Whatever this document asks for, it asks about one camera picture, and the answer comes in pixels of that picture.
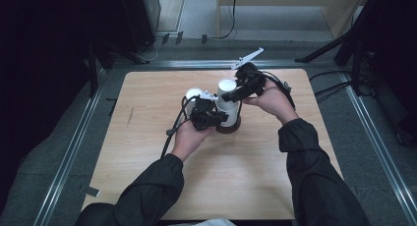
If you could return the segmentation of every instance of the black mechanical part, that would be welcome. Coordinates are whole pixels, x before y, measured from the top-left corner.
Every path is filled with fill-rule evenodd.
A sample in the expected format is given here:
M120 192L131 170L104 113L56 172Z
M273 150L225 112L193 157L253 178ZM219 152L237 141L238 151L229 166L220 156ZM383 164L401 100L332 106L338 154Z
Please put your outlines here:
M213 111L215 103L212 100L197 98L191 112L190 120L196 130L204 130L208 127L219 127L221 122L229 118L224 112Z
M237 78L236 84L239 88L223 94L221 97L224 101L231 100L236 102L252 95L253 93L260 96L264 92L264 86L267 79L261 72L258 71L258 68L253 63L248 62L239 68L235 77Z
M239 87L234 91L223 94L221 98L223 98L224 101L231 100L236 102L249 97L253 93L260 96L264 92L265 82L269 79L284 93L292 107L295 109L294 101L290 95L291 87L289 87L287 83L282 83L274 75L268 76L267 73L259 71L257 66L253 63L248 62L244 64L236 72L235 77L237 78L236 84Z

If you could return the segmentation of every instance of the metal rail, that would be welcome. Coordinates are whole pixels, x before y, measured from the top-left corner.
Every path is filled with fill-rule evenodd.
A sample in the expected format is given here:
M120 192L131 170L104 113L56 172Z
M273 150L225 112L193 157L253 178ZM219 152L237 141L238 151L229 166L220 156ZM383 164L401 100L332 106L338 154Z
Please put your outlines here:
M100 71L99 76L102 80L105 80L105 78L107 77L104 70ZM74 132L74 135L67 148L67 151L65 152L64 158L62 159L58 171L55 174L55 177L51 185L49 186L42 207L40 208L40 211L33 223L33 225L35 226L48 225L49 219L55 208L56 202L58 201L61 195L65 182L73 166L74 160L77 156L77 152L83 140L84 134L86 133L86 129L89 126L89 121L91 119L92 113L94 112L95 106L97 105L98 99L100 98L101 91L102 85L98 87L95 95L89 99L83 116L77 126L76 131Z
M343 82L348 82L350 81L350 78L348 78L345 74L341 74L341 80ZM356 96L356 93L353 91L352 87L347 89L347 93L371 141L375 154L378 156L381 165L386 172L387 178L392 186L393 191L395 192L396 197L398 198L399 204L401 205L402 210L408 219L408 222L410 225L417 225L417 206L415 199L398 169L396 168L395 162L392 160L389 151L384 144L380 133L378 132L377 127L372 121L372 118L368 113L365 104L363 103L362 98Z
M227 70L236 63L236 60L183 60L183 61L160 61L145 65L134 65L130 61L118 64L118 68L126 68L138 71L153 70ZM253 60L262 69L289 69L310 67L335 67L332 59L317 59L311 63L295 62L294 60Z

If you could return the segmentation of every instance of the plywood surface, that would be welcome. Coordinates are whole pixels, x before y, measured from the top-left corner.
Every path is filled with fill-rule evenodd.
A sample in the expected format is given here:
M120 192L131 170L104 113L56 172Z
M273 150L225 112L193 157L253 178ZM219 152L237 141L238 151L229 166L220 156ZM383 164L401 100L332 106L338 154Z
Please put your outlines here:
M320 145L340 173L305 71L269 70L292 87L298 114L312 123ZM134 72L126 76L90 186L92 202L115 203L123 190L159 158L190 87L216 92L234 71ZM294 218L286 153L278 149L280 123L258 107L244 105L242 125L230 135L215 133L185 162L185 188L164 219ZM168 148L172 149L174 139Z

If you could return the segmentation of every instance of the cable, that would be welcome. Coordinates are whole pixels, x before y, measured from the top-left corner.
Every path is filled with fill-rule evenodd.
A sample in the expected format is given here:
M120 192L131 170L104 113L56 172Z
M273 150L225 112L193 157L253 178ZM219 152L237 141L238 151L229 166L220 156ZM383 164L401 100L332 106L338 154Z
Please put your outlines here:
M321 98L317 99L317 102L318 102L318 103L320 103L320 102L322 102L322 101L327 100L327 99L328 99L331 95L338 93L339 91L341 91L342 89L346 88L347 86L350 86L350 85L343 85L343 86L342 86L342 87L340 87L338 90L333 91L333 92L331 92L331 93L327 94L326 96L323 96L323 97L321 97Z
M183 97L182 101L181 101L181 110L177 116L177 118L175 119L174 125L172 126L171 130L167 130L166 134L168 135L168 138L165 141L165 145L163 147L162 153L160 154L160 158L162 159L163 156L165 156L166 150L168 149L169 143L171 142L172 136L174 136L175 132L177 132L177 130L185 123L187 122L189 119L186 119L184 122L182 122L180 125L177 126L181 115L184 113L185 114L185 108L187 107L188 103L190 103L190 101L194 98L198 98L198 96L192 96L190 97L190 99L187 99L187 101L184 103L184 98L187 99L187 97Z
M324 76L324 75L328 75L328 74L333 74L333 73L348 73L348 74L352 74L352 72L350 71L332 71L332 72L324 72L324 73L319 73L316 75L313 75L309 78L309 81L312 81L314 78L319 77L319 76Z
M327 92L329 90L335 89L335 88L337 88L339 86L346 86L346 85L351 85L351 82L343 82L343 83L340 83L340 84L337 84L337 85L330 86L328 88L325 88L323 90L320 90L320 91L315 92L314 93L314 96L317 96L317 95L322 94L324 92Z
M235 27L235 23L236 23L235 10L236 10L236 0L233 0L233 14L232 14L233 25L232 25L232 28L230 29L230 32L227 35L225 35L225 36L221 36L219 38L217 38L217 37L210 37L210 39L220 39L220 40L222 40L222 39L228 37L231 32L233 32L234 27Z
M286 96L286 98L288 99L288 101L291 103L291 106L295 109L294 100L292 99L292 97L290 95L291 87L288 86L288 83L287 82L284 82L283 83L274 74L271 74L269 72L264 72L264 71L244 72L244 74L246 74L246 75L258 75L258 76L263 77L266 80L270 80L271 82L273 82L282 91L282 93Z
M141 51L141 52L139 52L139 53L136 53L136 54L135 54L135 56L136 56L136 57L138 57L138 58L140 58L140 59L142 59L142 60L144 60L144 61L153 61L153 60L154 60L154 59L156 59L156 58L157 58L157 56L158 56L158 50L157 50L157 48L156 48L155 44L156 44L158 41L160 41L160 40L162 40L162 37L160 37L160 38L158 38L158 37L157 37L157 40L156 40L156 41L152 44L152 47L153 47L153 49L154 49L154 51L155 51L155 55L154 55L152 58L147 59L147 58L144 58L144 57L140 56L140 54L142 54L142 53L144 53L145 51L147 51L147 50L149 49L149 47L145 48L144 50L142 50L142 51Z

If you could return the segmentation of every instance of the hand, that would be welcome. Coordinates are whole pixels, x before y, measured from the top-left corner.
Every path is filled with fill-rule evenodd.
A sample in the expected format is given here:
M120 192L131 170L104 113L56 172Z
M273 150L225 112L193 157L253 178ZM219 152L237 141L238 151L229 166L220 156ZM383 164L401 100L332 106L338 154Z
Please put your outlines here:
M284 93L272 82L267 80L264 93L258 97L248 97L243 103L261 107L276 118L282 125L299 118Z
M184 162L200 146L202 141L214 131L215 127L197 131L191 121L185 122L175 135L175 144L171 154L178 156Z

